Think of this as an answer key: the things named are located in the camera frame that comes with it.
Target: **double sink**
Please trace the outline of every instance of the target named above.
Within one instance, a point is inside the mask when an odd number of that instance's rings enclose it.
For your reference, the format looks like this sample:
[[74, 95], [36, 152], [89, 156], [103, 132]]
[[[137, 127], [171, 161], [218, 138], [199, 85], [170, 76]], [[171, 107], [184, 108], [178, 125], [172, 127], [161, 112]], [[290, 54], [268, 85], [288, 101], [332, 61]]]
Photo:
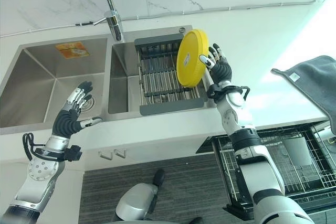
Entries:
[[[191, 26], [21, 45], [0, 85], [0, 134], [49, 129], [68, 95], [83, 81], [92, 81], [92, 99], [80, 120], [101, 116], [105, 121], [142, 116], [139, 55], [134, 40], [188, 32]], [[58, 45], [81, 42], [83, 57], [67, 58]], [[206, 100], [204, 86], [198, 88]]]

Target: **dishwasher rack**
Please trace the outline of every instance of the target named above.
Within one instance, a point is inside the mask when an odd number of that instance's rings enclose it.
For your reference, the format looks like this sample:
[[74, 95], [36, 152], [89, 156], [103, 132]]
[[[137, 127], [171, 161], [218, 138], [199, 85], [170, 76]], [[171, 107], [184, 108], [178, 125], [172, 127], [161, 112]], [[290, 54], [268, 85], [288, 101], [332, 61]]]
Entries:
[[176, 60], [182, 39], [182, 34], [172, 34], [134, 41], [142, 115], [203, 107], [206, 95], [202, 83], [185, 88], [177, 79]]
[[[284, 180], [286, 196], [309, 214], [336, 207], [336, 163], [325, 142], [314, 133], [318, 132], [313, 124], [258, 131]], [[311, 165], [293, 165], [282, 140], [294, 137], [306, 139]], [[235, 176], [238, 165], [228, 136], [213, 136], [209, 140], [228, 194], [229, 203], [224, 209], [242, 220], [253, 219], [252, 202], [238, 189]]]

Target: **orange label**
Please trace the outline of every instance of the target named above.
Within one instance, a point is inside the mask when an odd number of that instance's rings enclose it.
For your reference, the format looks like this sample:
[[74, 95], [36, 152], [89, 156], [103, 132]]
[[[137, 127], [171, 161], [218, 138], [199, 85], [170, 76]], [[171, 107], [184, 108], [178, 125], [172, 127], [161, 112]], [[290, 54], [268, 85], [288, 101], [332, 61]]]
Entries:
[[82, 44], [82, 42], [71, 42], [56, 45], [56, 48], [66, 59], [79, 58], [89, 56], [90, 54]]

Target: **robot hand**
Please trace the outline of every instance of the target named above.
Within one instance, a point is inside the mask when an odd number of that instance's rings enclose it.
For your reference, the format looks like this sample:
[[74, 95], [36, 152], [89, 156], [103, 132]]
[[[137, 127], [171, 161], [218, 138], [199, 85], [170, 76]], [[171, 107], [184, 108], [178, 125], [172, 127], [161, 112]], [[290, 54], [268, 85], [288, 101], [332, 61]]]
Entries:
[[92, 89], [92, 82], [88, 81], [81, 83], [75, 88], [55, 119], [52, 127], [52, 134], [54, 136], [70, 138], [72, 134], [102, 122], [102, 118], [99, 117], [77, 121], [81, 108], [92, 97], [88, 94]]
[[214, 56], [214, 61], [211, 61], [204, 55], [201, 55], [199, 57], [200, 61], [203, 62], [207, 66], [207, 68], [211, 70], [210, 75], [215, 84], [219, 84], [223, 81], [231, 81], [232, 70], [226, 60], [226, 57], [216, 43], [213, 44], [213, 47], [215, 49], [209, 47], [209, 51]]

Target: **towel tag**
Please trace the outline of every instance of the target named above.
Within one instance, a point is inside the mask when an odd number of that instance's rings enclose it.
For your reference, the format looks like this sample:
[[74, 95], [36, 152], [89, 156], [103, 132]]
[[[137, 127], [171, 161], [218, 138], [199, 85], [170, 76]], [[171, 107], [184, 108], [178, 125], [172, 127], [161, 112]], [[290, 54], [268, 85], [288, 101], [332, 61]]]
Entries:
[[297, 80], [299, 80], [300, 76], [294, 72], [289, 76], [289, 78], [292, 79], [293, 82], [296, 82]]

